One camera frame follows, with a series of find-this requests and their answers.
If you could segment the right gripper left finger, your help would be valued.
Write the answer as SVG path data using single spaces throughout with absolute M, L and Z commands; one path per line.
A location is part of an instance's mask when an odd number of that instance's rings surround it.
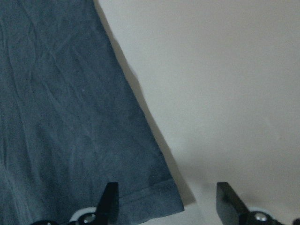
M 96 225 L 114 225 L 119 215 L 119 184 L 107 183 L 95 211 Z

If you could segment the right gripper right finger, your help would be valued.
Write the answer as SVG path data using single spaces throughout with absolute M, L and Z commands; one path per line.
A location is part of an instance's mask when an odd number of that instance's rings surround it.
M 216 210 L 223 225 L 245 225 L 250 213 L 228 182 L 218 182 Z

